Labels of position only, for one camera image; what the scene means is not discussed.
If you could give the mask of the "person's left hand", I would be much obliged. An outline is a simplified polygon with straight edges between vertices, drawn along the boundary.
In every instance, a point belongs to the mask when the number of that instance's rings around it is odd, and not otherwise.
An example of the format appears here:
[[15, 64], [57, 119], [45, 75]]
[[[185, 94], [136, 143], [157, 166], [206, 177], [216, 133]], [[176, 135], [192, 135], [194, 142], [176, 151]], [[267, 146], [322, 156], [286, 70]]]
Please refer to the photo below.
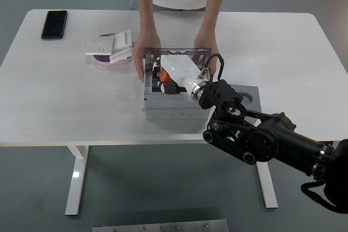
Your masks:
[[[210, 49], [211, 55], [218, 54], [218, 46], [216, 44], [215, 39], [215, 32], [206, 32], [206, 31], [199, 31], [195, 41], [194, 41], [194, 48], [197, 49]], [[213, 57], [209, 64], [208, 64], [208, 70], [210, 75], [214, 75], [216, 72], [216, 63], [217, 63], [217, 56]]]

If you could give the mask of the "person's right hand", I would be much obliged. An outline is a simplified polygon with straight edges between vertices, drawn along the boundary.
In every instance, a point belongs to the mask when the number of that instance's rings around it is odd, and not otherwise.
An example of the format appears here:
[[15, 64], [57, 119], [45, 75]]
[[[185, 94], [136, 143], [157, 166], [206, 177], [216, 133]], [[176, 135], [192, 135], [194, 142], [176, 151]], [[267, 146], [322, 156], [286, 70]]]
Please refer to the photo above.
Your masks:
[[140, 81], [144, 82], [144, 65], [145, 50], [148, 48], [160, 49], [161, 42], [156, 31], [140, 32], [138, 40], [132, 50], [132, 56], [135, 63], [135, 68]]

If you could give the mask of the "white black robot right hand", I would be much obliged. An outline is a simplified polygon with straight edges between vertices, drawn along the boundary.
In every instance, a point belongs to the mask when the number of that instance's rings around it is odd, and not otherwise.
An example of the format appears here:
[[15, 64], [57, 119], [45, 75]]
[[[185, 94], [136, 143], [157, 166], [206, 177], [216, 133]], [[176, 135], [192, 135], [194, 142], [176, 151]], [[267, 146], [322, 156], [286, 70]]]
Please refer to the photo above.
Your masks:
[[199, 68], [185, 54], [161, 55], [154, 60], [152, 78], [162, 93], [176, 95], [185, 91], [191, 99], [198, 100], [208, 81], [208, 69]]

